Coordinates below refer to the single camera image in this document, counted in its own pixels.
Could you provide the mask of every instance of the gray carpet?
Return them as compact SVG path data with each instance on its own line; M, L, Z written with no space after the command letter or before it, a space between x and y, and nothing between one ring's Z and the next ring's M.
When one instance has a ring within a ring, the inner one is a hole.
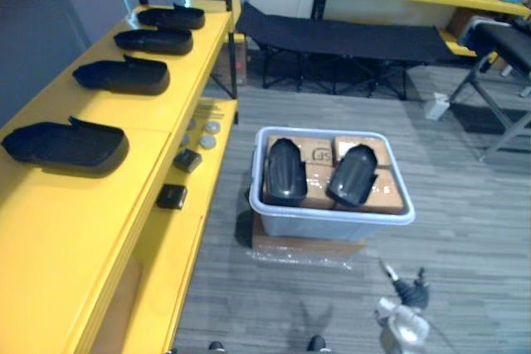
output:
M416 87L441 91L444 71L417 74ZM479 148L494 136L465 133L450 113L426 120L417 102L252 87L240 93L240 124L231 134L176 347L219 340L233 354L292 352L321 333L337 353L382 352L373 311L381 296L394 292L378 268L381 256L409 279L426 267L426 316L460 352L529 353L528 154L499 152L480 163ZM416 221L371 237L348 268L259 261L236 240L235 229L250 228L248 170L256 131L268 125L385 134ZM529 141L515 145L529 147ZM428 352L451 350L431 331Z

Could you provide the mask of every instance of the black fabric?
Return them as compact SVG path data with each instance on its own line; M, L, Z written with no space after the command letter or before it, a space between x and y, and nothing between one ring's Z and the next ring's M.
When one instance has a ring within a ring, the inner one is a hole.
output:
M290 51L427 63L455 58L434 27L265 15L246 2L236 28L260 44Z
M504 125L496 118L496 115L494 115L490 108L474 107L466 104L452 104L450 110L467 133L499 135L505 133ZM526 111L521 109L502 109L502 112L513 123L518 122L527 114ZM531 124L528 124L526 128L531 129Z
M495 24L479 24L474 34L478 41L492 44L509 65L529 76L531 72L531 36L513 27Z

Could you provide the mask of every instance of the clear plastic bin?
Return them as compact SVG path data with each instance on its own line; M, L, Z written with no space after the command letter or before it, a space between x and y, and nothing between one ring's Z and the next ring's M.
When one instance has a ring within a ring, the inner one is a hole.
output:
M273 206L261 201L262 179L267 155L267 139L271 135L334 139L335 136L362 136L381 139L391 158L391 172L404 201L401 214L332 211L303 207ZM415 220L415 209L398 169L389 141L378 133L348 130L297 129L266 127L256 134L251 166L249 202L261 215L265 232L276 236L300 236L328 240L362 240L387 225L407 225Z

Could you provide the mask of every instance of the brown cardboard box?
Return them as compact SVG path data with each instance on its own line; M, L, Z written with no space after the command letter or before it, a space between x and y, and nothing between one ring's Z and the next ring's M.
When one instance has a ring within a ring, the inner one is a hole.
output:
M246 43L237 42L234 45L236 49L236 83L241 86L247 85L247 49ZM229 49L224 44L219 51L216 64L212 68L212 75L220 80L227 87L231 86L231 68L229 67Z
M90 351L92 354L120 354L122 352L141 275L141 263L131 258L125 266L122 278L107 308L107 313L105 313Z
M454 11L450 22L448 22L446 30L455 36L455 38L459 39L459 36L465 29L466 24L468 24L468 21L470 21L473 16L493 17L494 14L492 12L484 12L472 8L458 7Z
M350 258L365 246L365 241L316 240L313 238L295 238L267 235L260 215L255 213L252 228L252 249L281 250L290 253L320 254L331 257Z
M322 138L270 136L267 140L267 152L279 138L287 138L299 147L300 160L314 165L332 166L332 143Z
M334 173L334 167L325 165L314 165L306 163L306 185L308 193L306 198L300 203L300 207L310 209L332 209L334 200L326 195L326 187ZM262 185L262 201L270 203L267 196L266 182Z
M336 204L337 211L367 211L377 213L399 214L404 202L398 191L395 179L387 169L377 169L376 181L373 184L371 193L362 207L353 209L340 204Z
M383 142L379 138L373 137L356 137L356 136L336 136L334 139L334 164L337 165L345 156L345 153L359 144L367 145L372 148L376 155L378 167L388 168L391 166L391 158L389 152Z

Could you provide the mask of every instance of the plastic wrap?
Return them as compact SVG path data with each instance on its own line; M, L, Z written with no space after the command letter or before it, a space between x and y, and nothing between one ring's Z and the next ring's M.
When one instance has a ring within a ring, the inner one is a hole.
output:
M257 261L304 264L352 269L365 241L332 241L267 235L260 215L254 214L252 250L247 254Z

